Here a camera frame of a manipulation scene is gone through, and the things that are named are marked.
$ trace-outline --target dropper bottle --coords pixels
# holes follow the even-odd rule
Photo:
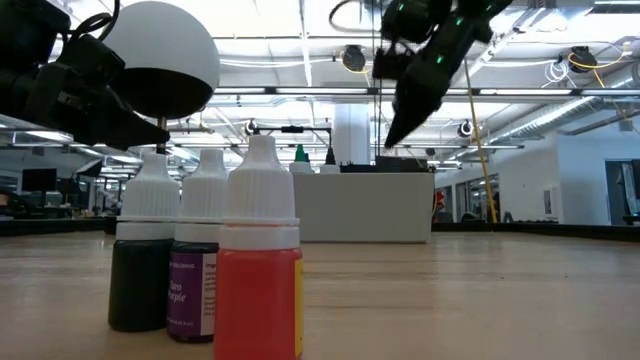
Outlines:
[[[213,341],[215,274],[227,199],[223,152],[203,150],[182,182],[182,205],[169,263],[167,332],[186,343]]]
[[[165,155],[147,153],[127,182],[113,245],[109,325],[116,331],[162,329],[167,318],[169,252],[180,207],[180,185]]]
[[[289,172],[293,174],[310,174],[313,172],[308,156],[304,152],[304,146],[301,144],[296,148],[295,160],[289,164]]]
[[[340,174],[340,166],[336,165],[336,156],[332,147],[327,150],[324,165],[320,166],[320,174]]]
[[[216,360],[299,360],[302,356],[302,252],[293,176],[275,139],[254,135],[229,175],[220,236]]]

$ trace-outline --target bottle label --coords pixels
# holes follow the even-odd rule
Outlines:
[[[176,336],[213,334],[216,254],[171,253],[167,328]]]
[[[296,309],[295,309],[295,334],[296,334],[296,357],[300,358],[302,355],[302,337],[304,335],[304,302],[303,302],[303,287],[302,287],[302,259],[298,259],[294,263],[295,269],[295,297],[296,297]]]

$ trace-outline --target column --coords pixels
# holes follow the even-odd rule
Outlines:
[[[333,151],[337,165],[371,162],[369,104],[336,104],[333,117]]]

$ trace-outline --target wooden table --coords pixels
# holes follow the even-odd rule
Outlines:
[[[0,359],[211,359],[107,326],[113,240],[0,239]],[[522,234],[304,245],[305,360],[639,359],[640,246]]]

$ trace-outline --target robotic arm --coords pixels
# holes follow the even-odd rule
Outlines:
[[[126,150],[168,141],[167,131],[138,117],[109,86],[125,68],[102,43],[116,17],[98,14],[71,31],[69,16],[46,0],[0,0],[0,114],[88,145]],[[98,39],[88,34],[104,26]],[[57,37],[64,48],[48,63]]]
[[[391,41],[385,51],[378,49],[373,77],[396,80],[393,102],[395,116],[385,147],[397,145],[442,106],[451,78],[478,40],[489,43],[491,19],[512,0],[393,0],[382,18],[382,37]],[[407,40],[428,41],[418,53],[407,48],[403,54],[396,44]]]

